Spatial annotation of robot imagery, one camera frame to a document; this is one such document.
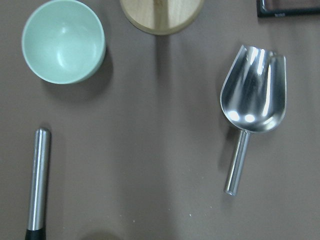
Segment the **steel muddler black tip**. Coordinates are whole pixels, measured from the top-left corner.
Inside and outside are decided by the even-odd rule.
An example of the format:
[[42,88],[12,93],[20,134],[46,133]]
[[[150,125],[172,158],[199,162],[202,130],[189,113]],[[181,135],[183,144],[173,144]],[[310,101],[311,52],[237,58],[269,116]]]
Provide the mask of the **steel muddler black tip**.
[[51,132],[45,127],[35,131],[26,240],[46,238],[46,204],[51,150]]

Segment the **steel ice scoop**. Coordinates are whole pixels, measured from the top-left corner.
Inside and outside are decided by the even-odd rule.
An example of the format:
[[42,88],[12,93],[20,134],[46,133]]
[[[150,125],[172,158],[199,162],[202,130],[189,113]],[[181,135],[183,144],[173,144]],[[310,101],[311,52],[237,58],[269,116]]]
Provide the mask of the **steel ice scoop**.
[[242,45],[220,92],[220,107],[239,130],[224,192],[236,196],[252,134],[272,131],[287,107],[286,58],[274,51]]

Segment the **wooden cup tree stand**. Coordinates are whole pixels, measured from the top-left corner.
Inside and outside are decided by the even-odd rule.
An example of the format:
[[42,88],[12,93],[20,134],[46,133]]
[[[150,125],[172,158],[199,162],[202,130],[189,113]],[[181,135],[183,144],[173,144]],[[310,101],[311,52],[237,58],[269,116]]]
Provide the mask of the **wooden cup tree stand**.
[[131,24],[156,36],[171,35],[189,26],[203,8],[203,0],[121,0]]

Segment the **mint green bowl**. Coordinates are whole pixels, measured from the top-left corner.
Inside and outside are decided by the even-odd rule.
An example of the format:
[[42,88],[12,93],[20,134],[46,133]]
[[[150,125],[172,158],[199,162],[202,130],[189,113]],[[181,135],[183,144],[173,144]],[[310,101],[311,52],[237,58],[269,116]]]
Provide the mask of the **mint green bowl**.
[[96,13],[77,0],[50,0],[28,18],[21,48],[26,64],[42,80],[82,82],[102,65],[106,37]]

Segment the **metal wine glass rack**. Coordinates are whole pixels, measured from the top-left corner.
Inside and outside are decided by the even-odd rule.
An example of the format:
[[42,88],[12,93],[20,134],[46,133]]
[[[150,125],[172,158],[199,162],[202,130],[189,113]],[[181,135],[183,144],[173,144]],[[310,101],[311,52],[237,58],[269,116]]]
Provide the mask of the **metal wine glass rack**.
[[320,13],[319,0],[257,0],[259,18],[317,15]]

